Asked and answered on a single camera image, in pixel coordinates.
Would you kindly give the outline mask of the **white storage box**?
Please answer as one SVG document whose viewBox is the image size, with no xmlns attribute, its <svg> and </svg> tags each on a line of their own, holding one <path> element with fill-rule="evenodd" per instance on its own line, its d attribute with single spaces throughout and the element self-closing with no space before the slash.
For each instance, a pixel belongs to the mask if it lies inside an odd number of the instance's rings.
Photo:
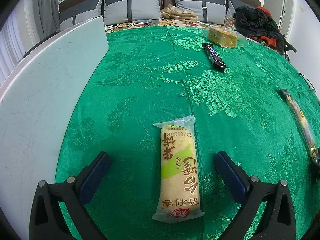
<svg viewBox="0 0 320 240">
<path fill-rule="evenodd" d="M 39 181 L 52 183 L 69 120 L 108 51 L 102 17 L 36 47 L 1 86 L 1 208 L 21 239 Z"/>
</svg>

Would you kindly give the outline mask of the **yellow rice cracker packet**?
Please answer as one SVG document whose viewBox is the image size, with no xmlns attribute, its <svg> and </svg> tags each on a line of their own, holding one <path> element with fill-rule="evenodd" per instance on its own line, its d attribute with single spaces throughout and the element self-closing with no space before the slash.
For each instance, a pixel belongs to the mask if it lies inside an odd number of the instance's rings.
<svg viewBox="0 0 320 240">
<path fill-rule="evenodd" d="M 193 115 L 154 124 L 161 129 L 161 185 L 153 220 L 173 224 L 204 215 L 194 124 Z"/>
</svg>

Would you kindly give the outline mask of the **grey pillow centre left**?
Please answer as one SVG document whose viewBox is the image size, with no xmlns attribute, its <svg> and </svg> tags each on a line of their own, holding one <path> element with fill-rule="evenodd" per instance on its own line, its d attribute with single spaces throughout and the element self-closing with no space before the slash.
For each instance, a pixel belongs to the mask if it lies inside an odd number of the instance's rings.
<svg viewBox="0 0 320 240">
<path fill-rule="evenodd" d="M 104 24 L 160 19 L 159 0 L 104 0 Z"/>
</svg>

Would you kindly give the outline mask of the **grey pillow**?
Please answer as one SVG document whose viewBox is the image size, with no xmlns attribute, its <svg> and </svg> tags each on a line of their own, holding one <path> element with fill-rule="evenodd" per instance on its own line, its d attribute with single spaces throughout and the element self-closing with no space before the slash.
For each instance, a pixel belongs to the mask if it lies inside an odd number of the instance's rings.
<svg viewBox="0 0 320 240">
<path fill-rule="evenodd" d="M 159 0 L 104 0 L 104 24 L 160 19 Z"/>
<path fill-rule="evenodd" d="M 60 12 L 60 31 L 86 20 L 101 16 L 103 14 L 102 7 L 103 0 L 85 0 Z"/>
<path fill-rule="evenodd" d="M 227 17 L 233 17 L 233 15 L 235 14 L 235 10 L 238 7 L 242 7 L 242 6 L 250 7 L 249 4 L 239 0 L 226 0 L 226 5 L 227 5 L 227 12 L 226 12 Z"/>
<path fill-rule="evenodd" d="M 226 0 L 175 0 L 176 7 L 194 12 L 204 23 L 223 25 L 226 17 Z"/>
</svg>

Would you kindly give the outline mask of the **long clear snack packet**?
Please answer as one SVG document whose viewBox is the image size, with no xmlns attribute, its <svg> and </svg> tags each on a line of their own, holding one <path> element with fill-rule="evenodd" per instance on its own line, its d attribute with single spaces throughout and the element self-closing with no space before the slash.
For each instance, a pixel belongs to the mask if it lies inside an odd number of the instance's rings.
<svg viewBox="0 0 320 240">
<path fill-rule="evenodd" d="M 298 103 L 295 101 L 292 95 L 286 89 L 278 90 L 278 94 L 287 103 L 292 113 L 294 114 L 295 119 L 297 120 L 298 126 L 305 140 L 311 162 L 314 166 L 319 167 L 319 147 L 316 144 L 313 131 L 306 119 L 306 115 L 299 107 Z"/>
</svg>

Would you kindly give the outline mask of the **grey pillow far right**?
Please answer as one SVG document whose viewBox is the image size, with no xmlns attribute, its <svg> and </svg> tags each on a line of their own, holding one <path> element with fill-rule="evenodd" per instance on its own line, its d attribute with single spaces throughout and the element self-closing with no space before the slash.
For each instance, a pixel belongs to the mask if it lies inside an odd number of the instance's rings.
<svg viewBox="0 0 320 240">
<path fill-rule="evenodd" d="M 242 7 L 242 6 L 250 7 L 249 4 L 239 0 L 226 0 L 226 5 L 227 5 L 227 12 L 226 12 L 227 17 L 233 17 L 233 15 L 235 14 L 235 10 L 238 7 Z"/>
</svg>

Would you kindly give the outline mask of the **grey pillow centre right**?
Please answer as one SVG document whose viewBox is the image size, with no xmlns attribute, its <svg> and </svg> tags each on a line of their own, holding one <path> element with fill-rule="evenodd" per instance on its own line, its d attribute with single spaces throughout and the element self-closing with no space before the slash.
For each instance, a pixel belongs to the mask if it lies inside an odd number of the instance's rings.
<svg viewBox="0 0 320 240">
<path fill-rule="evenodd" d="M 194 12 L 204 23 L 223 25 L 226 17 L 226 0 L 175 0 L 176 7 Z"/>
</svg>

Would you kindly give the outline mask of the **grey pillow far left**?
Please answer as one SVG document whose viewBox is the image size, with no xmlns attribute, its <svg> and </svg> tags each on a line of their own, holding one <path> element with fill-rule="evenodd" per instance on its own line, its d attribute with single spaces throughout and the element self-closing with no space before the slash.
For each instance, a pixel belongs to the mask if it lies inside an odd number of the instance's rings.
<svg viewBox="0 0 320 240">
<path fill-rule="evenodd" d="M 103 0 L 85 0 L 60 12 L 60 31 L 86 20 L 101 16 L 103 14 L 102 7 Z"/>
</svg>

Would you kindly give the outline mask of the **green patterned cloth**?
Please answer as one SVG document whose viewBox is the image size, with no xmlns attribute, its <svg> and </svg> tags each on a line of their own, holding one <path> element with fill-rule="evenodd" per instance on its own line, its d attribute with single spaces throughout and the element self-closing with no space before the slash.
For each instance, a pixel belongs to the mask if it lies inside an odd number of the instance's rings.
<svg viewBox="0 0 320 240">
<path fill-rule="evenodd" d="M 74 109 L 60 151 L 56 182 L 77 175 L 101 151 L 109 172 L 86 209 L 108 239 L 217 239 L 237 213 L 214 168 L 225 151 L 247 174 L 287 181 L 297 237 L 319 212 L 319 181 L 295 117 L 278 94 L 286 89 L 319 138 L 319 104 L 297 70 L 254 42 L 218 48 L 224 72 L 210 66 L 201 29 L 146 27 L 107 35 L 109 51 Z M 195 116 L 200 169 L 198 219 L 152 220 L 160 189 L 159 122 Z"/>
</svg>

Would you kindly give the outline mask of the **dark chocolate bar packet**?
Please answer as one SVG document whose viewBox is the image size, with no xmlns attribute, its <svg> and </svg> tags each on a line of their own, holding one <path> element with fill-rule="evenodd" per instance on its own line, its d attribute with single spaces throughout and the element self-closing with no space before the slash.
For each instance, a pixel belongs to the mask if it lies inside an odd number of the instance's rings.
<svg viewBox="0 0 320 240">
<path fill-rule="evenodd" d="M 210 43 L 202 43 L 202 48 L 204 49 L 205 54 L 207 55 L 211 65 L 215 68 L 226 69 L 228 68 L 226 64 L 223 62 L 221 57 L 218 55 L 213 45 Z"/>
</svg>

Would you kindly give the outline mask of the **yellow cake clear wrapper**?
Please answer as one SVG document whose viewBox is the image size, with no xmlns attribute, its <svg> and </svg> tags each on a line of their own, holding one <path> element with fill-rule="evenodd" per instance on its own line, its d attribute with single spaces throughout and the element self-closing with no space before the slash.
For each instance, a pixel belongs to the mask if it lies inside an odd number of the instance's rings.
<svg viewBox="0 0 320 240">
<path fill-rule="evenodd" d="M 222 48 L 237 48 L 248 45 L 246 37 L 235 30 L 224 27 L 207 27 L 206 29 L 203 29 L 203 34 L 208 41 Z"/>
</svg>

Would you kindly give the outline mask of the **folded beige cloth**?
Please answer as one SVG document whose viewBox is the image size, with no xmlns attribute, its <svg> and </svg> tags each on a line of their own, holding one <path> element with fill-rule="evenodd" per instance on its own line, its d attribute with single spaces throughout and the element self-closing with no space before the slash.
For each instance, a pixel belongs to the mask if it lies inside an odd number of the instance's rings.
<svg viewBox="0 0 320 240">
<path fill-rule="evenodd" d="M 198 16 L 196 13 L 187 10 L 181 10 L 180 8 L 171 4 L 167 5 L 161 10 L 161 15 L 163 18 L 172 18 L 175 20 L 188 20 L 191 22 L 198 21 Z"/>
</svg>

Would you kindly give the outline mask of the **black and orange jacket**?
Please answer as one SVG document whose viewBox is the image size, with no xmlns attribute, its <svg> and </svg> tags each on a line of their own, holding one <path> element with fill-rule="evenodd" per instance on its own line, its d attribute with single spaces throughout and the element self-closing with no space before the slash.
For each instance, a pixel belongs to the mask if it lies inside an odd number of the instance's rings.
<svg viewBox="0 0 320 240">
<path fill-rule="evenodd" d="M 240 6 L 235 9 L 236 31 L 247 38 L 251 38 L 282 55 L 290 61 L 287 52 L 296 52 L 296 48 L 286 41 L 270 12 L 264 7 Z"/>
</svg>

